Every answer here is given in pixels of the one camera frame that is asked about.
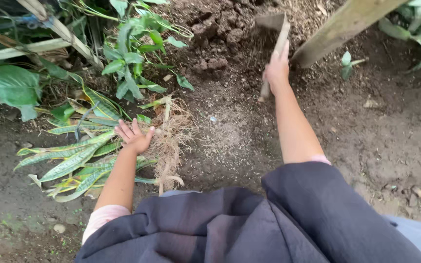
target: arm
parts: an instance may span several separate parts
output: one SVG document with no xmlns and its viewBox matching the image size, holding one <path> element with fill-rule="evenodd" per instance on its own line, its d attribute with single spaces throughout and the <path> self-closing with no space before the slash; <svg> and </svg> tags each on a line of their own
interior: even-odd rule
<svg viewBox="0 0 421 263">
<path fill-rule="evenodd" d="M 136 157 L 149 147 L 154 131 L 155 128 L 151 127 L 147 135 L 143 135 L 137 125 L 136 118 L 132 121 L 132 129 L 124 121 L 119 121 L 119 126 L 115 127 L 115 132 L 123 138 L 123 149 L 118 154 L 94 211 L 107 205 L 120 205 L 130 212 L 132 211 Z"/>
<path fill-rule="evenodd" d="M 281 55 L 272 54 L 264 77 L 276 97 L 277 127 L 284 163 L 311 161 L 313 156 L 324 155 L 324 152 L 290 87 L 288 55 L 289 41 Z"/>
</svg>

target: dirt ground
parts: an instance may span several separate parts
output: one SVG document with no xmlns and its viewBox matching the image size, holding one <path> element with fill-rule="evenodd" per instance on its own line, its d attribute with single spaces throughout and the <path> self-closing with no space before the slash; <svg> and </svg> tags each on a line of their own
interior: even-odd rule
<svg viewBox="0 0 421 263">
<path fill-rule="evenodd" d="M 282 161 L 274 103 L 257 101 L 271 36 L 269 44 L 255 38 L 252 19 L 287 10 L 293 53 L 341 4 L 172 1 L 168 19 L 196 34 L 190 47 L 168 55 L 196 91 L 162 81 L 162 72 L 154 76 L 185 100 L 199 127 L 196 140 L 183 148 L 179 174 L 185 186 L 179 189 L 243 186 L 263 193 L 260 178 Z M 354 59 L 369 61 L 343 81 L 340 58 L 347 50 Z M 421 71 L 405 73 L 419 59 L 418 45 L 391 39 L 373 25 L 310 68 L 293 68 L 290 83 L 326 156 L 345 180 L 379 213 L 421 221 Z M 377 103 L 374 108 L 365 107 L 368 99 Z M 0 105 L 0 262 L 69 262 L 80 248 L 95 201 L 83 197 L 60 204 L 30 185 L 27 174 L 43 173 L 53 164 L 12 169 L 22 144 L 59 146 L 73 138 L 50 135 L 43 118 L 24 123 L 16 113 Z M 153 175 L 145 170 L 141 176 Z M 136 183 L 135 206 L 157 192 L 155 186 Z M 53 230 L 58 223 L 66 227 L 63 234 Z"/>
</svg>

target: left hand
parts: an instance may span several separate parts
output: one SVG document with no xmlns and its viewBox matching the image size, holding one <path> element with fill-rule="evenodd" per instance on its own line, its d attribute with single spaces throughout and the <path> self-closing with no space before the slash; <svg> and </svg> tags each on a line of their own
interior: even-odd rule
<svg viewBox="0 0 421 263">
<path fill-rule="evenodd" d="M 132 129 L 130 129 L 123 120 L 119 120 L 119 125 L 115 126 L 115 132 L 123 138 L 121 145 L 124 148 L 133 149 L 136 154 L 143 153 L 152 140 L 155 127 L 150 127 L 146 135 L 144 135 L 137 125 L 137 119 L 132 120 Z"/>
</svg>

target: small stone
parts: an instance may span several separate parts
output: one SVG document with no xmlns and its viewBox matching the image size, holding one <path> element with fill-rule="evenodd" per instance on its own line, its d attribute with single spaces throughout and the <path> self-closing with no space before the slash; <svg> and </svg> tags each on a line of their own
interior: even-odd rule
<svg viewBox="0 0 421 263">
<path fill-rule="evenodd" d="M 418 188 L 418 186 L 416 185 L 412 186 L 411 190 L 418 196 L 418 198 L 421 199 L 421 189 Z"/>
<path fill-rule="evenodd" d="M 173 75 L 172 75 L 172 74 L 168 74 L 167 76 L 163 77 L 163 80 L 164 80 L 165 82 L 167 82 L 167 81 L 169 81 L 172 77 L 173 77 Z"/>
<path fill-rule="evenodd" d="M 410 207 L 418 206 L 418 199 L 417 199 L 417 196 L 415 196 L 414 194 L 411 194 L 409 197 L 409 206 Z"/>
<path fill-rule="evenodd" d="M 30 143 L 30 142 L 24 142 L 21 146 L 22 146 L 22 148 L 27 148 L 27 149 L 30 149 L 30 148 L 32 148 L 34 145 L 33 145 L 32 143 Z"/>
<path fill-rule="evenodd" d="M 62 233 L 64 233 L 64 231 L 66 231 L 66 227 L 63 224 L 56 224 L 53 227 L 53 230 L 55 230 L 57 233 L 62 234 Z"/>
<path fill-rule="evenodd" d="M 228 61 L 225 58 L 211 58 L 207 63 L 210 69 L 225 68 L 228 65 Z"/>
<path fill-rule="evenodd" d="M 227 44 L 231 46 L 236 46 L 238 42 L 240 42 L 241 38 L 243 37 L 243 30 L 240 28 L 233 29 L 228 33 L 227 36 Z"/>
</svg>

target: pink sleeve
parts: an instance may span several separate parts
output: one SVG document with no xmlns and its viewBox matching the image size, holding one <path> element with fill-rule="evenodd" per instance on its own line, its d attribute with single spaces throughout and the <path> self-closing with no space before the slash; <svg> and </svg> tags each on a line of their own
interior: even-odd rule
<svg viewBox="0 0 421 263">
<path fill-rule="evenodd" d="M 311 156 L 311 160 L 312 161 L 320 161 L 320 162 L 323 162 L 323 163 L 327 163 L 328 165 L 332 165 L 331 162 L 326 158 L 326 156 L 321 155 L 321 154 Z"/>
<path fill-rule="evenodd" d="M 82 236 L 82 244 L 84 244 L 95 231 L 101 228 L 104 224 L 110 222 L 115 218 L 119 218 L 121 216 L 130 215 L 131 212 L 124 207 L 119 205 L 108 205 L 102 206 L 99 209 L 95 210 L 89 219 L 89 223 L 84 231 L 84 235 Z"/>
</svg>

